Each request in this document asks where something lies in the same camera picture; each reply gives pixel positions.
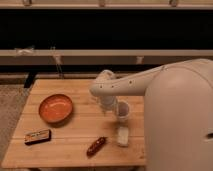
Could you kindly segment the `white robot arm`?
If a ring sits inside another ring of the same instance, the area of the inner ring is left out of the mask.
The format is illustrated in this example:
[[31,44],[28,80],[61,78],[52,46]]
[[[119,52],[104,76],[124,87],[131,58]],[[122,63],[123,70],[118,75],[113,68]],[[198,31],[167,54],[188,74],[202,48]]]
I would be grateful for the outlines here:
[[92,95],[144,98],[146,171],[213,171],[213,60],[162,65],[117,79],[102,71]]

